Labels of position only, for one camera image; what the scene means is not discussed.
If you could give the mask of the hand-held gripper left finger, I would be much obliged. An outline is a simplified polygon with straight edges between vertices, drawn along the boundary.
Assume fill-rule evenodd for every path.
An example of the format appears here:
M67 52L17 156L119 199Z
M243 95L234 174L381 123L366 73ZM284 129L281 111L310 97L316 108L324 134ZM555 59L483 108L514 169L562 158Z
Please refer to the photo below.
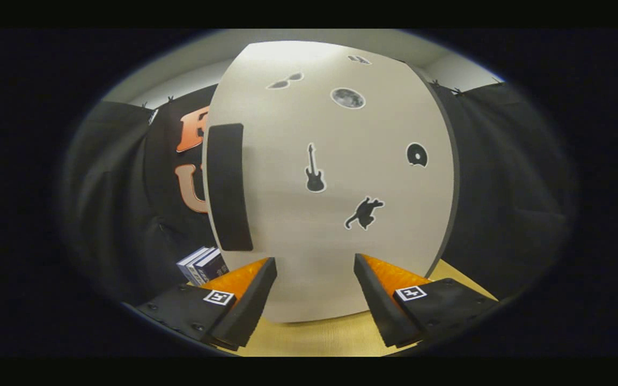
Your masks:
M187 342L238 350L254 333L276 278L276 259L265 257L203 286L178 284L136 313Z

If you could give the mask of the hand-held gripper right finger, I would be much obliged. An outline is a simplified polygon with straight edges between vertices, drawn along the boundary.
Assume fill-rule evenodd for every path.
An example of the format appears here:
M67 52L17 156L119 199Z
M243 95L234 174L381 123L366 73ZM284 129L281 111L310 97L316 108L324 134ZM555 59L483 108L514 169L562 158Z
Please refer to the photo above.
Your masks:
M387 346L439 344L499 304L456 279L423 278L365 254L354 256L354 274Z

